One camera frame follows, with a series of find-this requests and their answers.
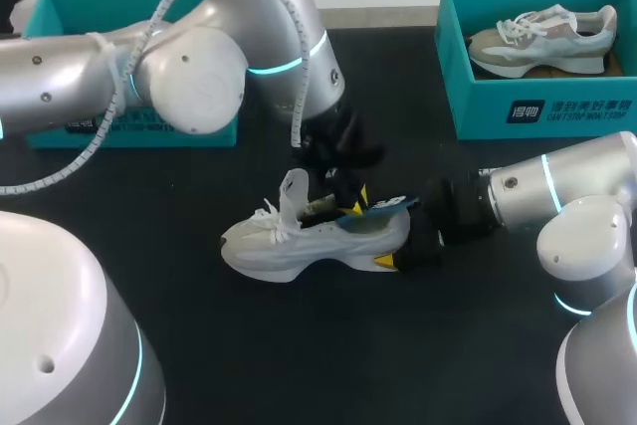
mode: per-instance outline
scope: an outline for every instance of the black tabletop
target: black tabletop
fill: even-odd
[[[372,197],[574,143],[458,142],[433,29],[331,38],[389,148],[367,173]],[[410,275],[323,262],[273,285],[223,263],[219,236],[277,201],[293,165],[288,129],[257,106],[233,149],[104,150],[60,185],[0,201],[94,251],[162,363],[168,425],[567,425],[554,368],[575,319],[553,301],[537,230],[449,249]],[[73,156],[6,141],[0,179],[39,178]]]

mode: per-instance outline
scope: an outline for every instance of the shoe box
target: shoe box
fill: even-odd
[[[617,10],[617,39],[604,74],[537,67],[512,80],[472,67],[467,38],[555,4],[573,12]],[[637,133],[637,0],[441,0],[435,41],[459,139]]]

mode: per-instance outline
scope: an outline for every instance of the cable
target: cable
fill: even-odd
[[[71,164],[61,169],[57,173],[53,173],[37,181],[17,186],[0,186],[0,196],[14,196],[25,194],[44,189],[48,186],[52,186],[78,171],[87,163],[87,161],[89,161],[89,159],[91,159],[91,157],[96,153],[100,146],[102,146],[102,143],[104,143],[106,135],[108,134],[110,126],[112,125],[112,121],[117,114],[118,97],[122,95],[122,92],[125,92],[127,84],[129,82],[129,77],[135,71],[141,58],[141,54],[148,45],[151,33],[154,31],[156,25],[163,20],[164,15],[174,1],[175,0],[161,0],[159,2],[157,9],[150,18],[150,22],[148,23],[144,34],[135,42],[134,47],[130,53],[130,57],[128,58],[128,62],[126,63],[126,67],[121,74],[121,77],[119,78],[120,88],[115,85],[114,93],[112,94],[110,104],[108,105],[108,109],[106,110],[104,119],[100,124],[100,128],[98,128],[95,137],[85,148],[85,150],[82,151],[82,153],[80,153],[80,155],[76,159],[74,159]],[[293,148],[300,148],[301,123],[303,121],[303,111],[306,104],[306,98],[308,96],[308,87],[310,84],[310,47],[308,45],[308,36],[306,34],[306,29],[303,25],[301,17],[297,13],[295,5],[292,3],[291,0],[281,0],[281,2],[286,7],[286,10],[295,23],[297,33],[299,34],[299,41],[301,43],[301,69],[303,71],[303,75],[301,78],[301,86],[299,88],[297,100],[295,102],[291,130],[291,145]]]

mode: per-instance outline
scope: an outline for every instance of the white robotic arm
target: white robotic arm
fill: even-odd
[[[497,222],[548,223],[539,260],[556,300],[584,319],[560,348],[557,390],[571,425],[637,423],[637,322],[630,226],[637,202],[637,138],[587,141],[492,172]]]
[[[239,109],[247,70],[319,172],[358,153],[357,117],[313,0],[205,0],[171,25],[161,19],[172,1],[116,32],[0,42],[5,136],[104,116],[68,168],[0,195],[77,171],[124,106],[154,106],[191,134],[221,129]],[[324,149],[328,156],[317,154]],[[161,425],[159,364],[96,258],[33,218],[2,213],[0,232],[0,423]],[[55,281],[42,289],[34,278]]]

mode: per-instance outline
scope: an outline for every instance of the white sneaker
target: white sneaker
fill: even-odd
[[[617,12],[574,13],[560,5],[498,22],[471,38],[469,58],[499,77],[519,79],[539,65],[574,74],[604,73],[617,35]]]
[[[221,240],[224,261],[245,276],[273,283],[292,281],[321,259],[335,259],[359,271],[395,271],[391,264],[381,264],[407,240],[407,207],[413,202],[397,198],[379,203],[369,214],[303,228],[304,215],[311,210],[309,183],[304,170],[290,171],[280,188],[281,211],[266,200],[269,211],[259,209],[226,231]]]

